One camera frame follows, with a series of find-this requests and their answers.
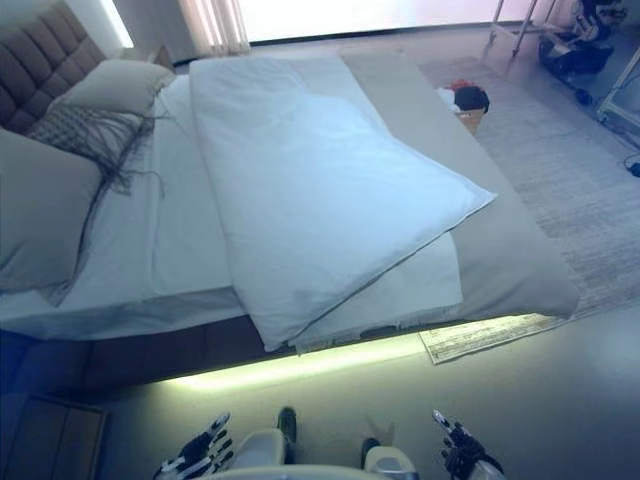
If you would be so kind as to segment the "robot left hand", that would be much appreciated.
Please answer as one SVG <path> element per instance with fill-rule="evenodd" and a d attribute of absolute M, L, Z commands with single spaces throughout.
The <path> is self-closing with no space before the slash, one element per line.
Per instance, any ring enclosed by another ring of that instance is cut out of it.
<path fill-rule="evenodd" d="M 187 442 L 177 456 L 162 462 L 153 479 L 196 479 L 222 471 L 234 456 L 233 439 L 224 412 L 202 433 Z"/>

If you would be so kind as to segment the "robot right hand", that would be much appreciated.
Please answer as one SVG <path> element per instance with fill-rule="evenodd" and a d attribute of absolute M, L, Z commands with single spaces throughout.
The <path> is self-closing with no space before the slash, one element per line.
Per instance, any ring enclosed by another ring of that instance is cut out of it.
<path fill-rule="evenodd" d="M 434 421 L 445 432 L 446 449 L 441 452 L 445 468 L 453 479 L 470 479 L 476 465 L 484 459 L 484 447 L 460 423 L 451 423 L 440 411 L 433 410 Z"/>

